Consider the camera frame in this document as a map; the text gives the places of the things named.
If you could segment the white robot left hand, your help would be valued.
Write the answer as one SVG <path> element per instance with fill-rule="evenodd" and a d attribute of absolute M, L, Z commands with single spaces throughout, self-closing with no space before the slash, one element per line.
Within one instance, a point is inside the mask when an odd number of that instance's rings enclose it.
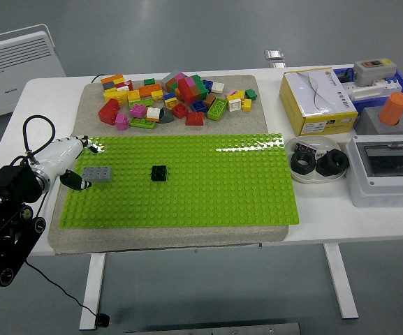
<path fill-rule="evenodd" d="M 48 192 L 54 186 L 57 177 L 60 177 L 61 182 L 67 187 L 77 191 L 91 186 L 90 182 L 71 171 L 74 160 L 84 148 L 90 149 L 93 153 L 103 151 L 86 135 L 81 135 L 57 139 L 37 154 L 31 169 L 40 184 L 42 193 Z"/>

